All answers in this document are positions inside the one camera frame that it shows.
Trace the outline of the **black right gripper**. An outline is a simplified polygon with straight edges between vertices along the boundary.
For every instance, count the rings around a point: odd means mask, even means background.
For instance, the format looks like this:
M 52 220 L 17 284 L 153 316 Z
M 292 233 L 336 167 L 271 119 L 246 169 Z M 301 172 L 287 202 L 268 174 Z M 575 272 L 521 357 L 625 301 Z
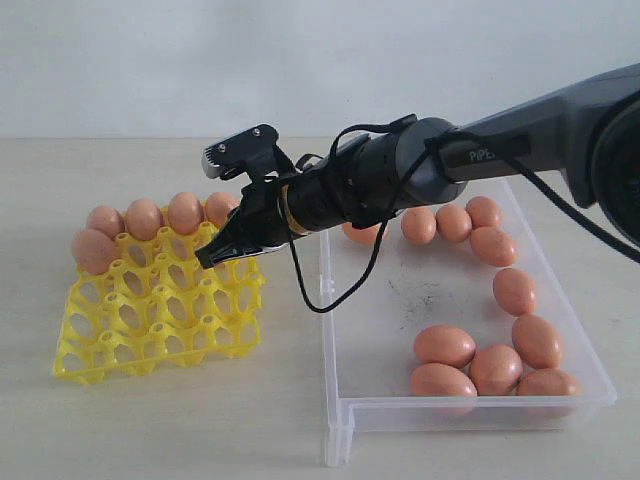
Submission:
M 279 182 L 252 183 L 241 193 L 240 205 L 228 225 L 194 252 L 203 269 L 271 253 L 293 240 L 282 211 Z

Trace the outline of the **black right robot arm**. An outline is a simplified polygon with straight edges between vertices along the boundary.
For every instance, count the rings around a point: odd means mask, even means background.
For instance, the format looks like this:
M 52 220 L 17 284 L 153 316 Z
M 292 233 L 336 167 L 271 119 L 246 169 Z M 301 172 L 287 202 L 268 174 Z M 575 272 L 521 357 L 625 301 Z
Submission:
M 260 255 L 348 222 L 367 228 L 398 211 L 456 199 L 472 180 L 559 171 L 572 201 L 547 197 L 577 223 L 598 205 L 617 235 L 603 241 L 639 256 L 639 69 L 612 70 L 457 127 L 407 115 L 342 131 L 325 156 L 289 159 L 266 124 L 204 150 L 210 178 L 250 182 L 240 205 L 196 251 L 204 268 Z

